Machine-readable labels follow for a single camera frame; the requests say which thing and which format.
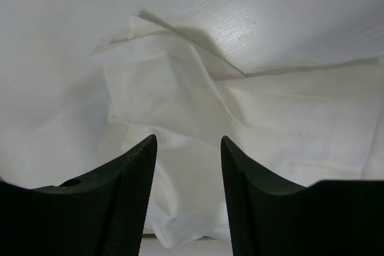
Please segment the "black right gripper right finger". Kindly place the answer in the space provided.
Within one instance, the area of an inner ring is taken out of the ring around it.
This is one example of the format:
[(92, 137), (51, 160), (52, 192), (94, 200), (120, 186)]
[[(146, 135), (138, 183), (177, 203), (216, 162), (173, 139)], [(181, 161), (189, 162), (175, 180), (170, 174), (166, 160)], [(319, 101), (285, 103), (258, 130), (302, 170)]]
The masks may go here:
[(221, 139), (234, 255), (382, 255), (383, 182), (321, 180), (304, 187)]

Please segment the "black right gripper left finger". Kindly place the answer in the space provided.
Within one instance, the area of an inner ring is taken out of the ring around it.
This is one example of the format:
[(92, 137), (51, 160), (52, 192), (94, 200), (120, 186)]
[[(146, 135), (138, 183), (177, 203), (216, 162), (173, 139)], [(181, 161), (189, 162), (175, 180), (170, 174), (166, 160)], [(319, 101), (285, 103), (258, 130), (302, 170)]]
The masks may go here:
[(138, 255), (156, 157), (150, 135), (58, 186), (1, 182), (1, 254)]

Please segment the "white fabric skirt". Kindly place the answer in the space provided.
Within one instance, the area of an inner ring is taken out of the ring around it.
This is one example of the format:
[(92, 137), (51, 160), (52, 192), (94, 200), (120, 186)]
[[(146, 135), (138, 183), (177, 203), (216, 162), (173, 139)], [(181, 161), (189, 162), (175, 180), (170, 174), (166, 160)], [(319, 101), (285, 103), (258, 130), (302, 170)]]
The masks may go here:
[(99, 151), (147, 135), (158, 152), (145, 227), (166, 248), (228, 241), (220, 142), (307, 186), (383, 177), (383, 60), (247, 77), (164, 26), (133, 16), (97, 46), (110, 104)]

